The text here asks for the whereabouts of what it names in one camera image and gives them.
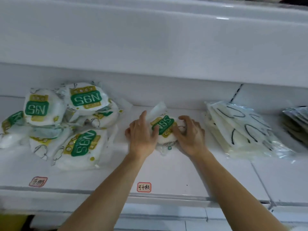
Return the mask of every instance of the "handwritten label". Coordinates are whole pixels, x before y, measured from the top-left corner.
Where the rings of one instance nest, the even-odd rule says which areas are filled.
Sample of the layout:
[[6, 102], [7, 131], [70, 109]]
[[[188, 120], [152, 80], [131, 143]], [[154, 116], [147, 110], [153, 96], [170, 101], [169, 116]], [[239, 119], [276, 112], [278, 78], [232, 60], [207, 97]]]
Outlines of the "handwritten label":
[[29, 186], [42, 187], [47, 182], [48, 177], [34, 177]]
[[138, 192], [150, 193], [151, 190], [152, 190], [152, 185], [149, 182], [139, 182], [137, 184], [137, 191]]

